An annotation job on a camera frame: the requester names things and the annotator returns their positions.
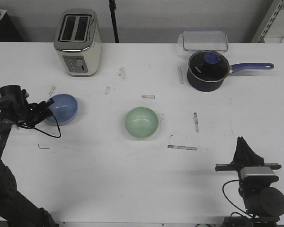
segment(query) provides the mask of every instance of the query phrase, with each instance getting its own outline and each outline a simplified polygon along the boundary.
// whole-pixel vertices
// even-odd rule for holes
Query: blue bowl
[[[54,103],[49,106],[57,118],[59,125],[65,125],[71,122],[77,115],[78,103],[77,100],[69,94],[57,94],[52,97]],[[47,120],[56,123],[54,117],[48,117]]]

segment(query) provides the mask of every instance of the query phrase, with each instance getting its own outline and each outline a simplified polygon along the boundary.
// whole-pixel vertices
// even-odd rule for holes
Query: saucepan
[[[215,51],[199,51],[188,61],[187,79],[197,90],[218,89],[229,73],[241,70],[272,70],[272,63],[240,63],[229,65],[227,59]]]

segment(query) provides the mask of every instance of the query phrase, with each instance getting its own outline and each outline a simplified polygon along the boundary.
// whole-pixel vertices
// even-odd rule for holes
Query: toaster control knob
[[[83,65],[83,60],[81,60],[81,59],[76,60],[76,65],[82,66]]]

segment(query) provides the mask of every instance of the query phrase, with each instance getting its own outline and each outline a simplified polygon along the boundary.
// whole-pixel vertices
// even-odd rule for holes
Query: clear plastic container
[[[228,50],[227,36],[222,31],[184,31],[179,35],[178,44],[185,59],[197,51]]]

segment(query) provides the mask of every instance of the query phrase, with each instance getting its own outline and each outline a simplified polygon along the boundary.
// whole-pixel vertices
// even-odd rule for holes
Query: white wall
[[[249,42],[272,0],[115,0],[122,43],[175,43],[184,30],[222,30]],[[90,8],[103,42],[114,42],[108,0],[0,0],[25,41],[52,42],[66,9]]]

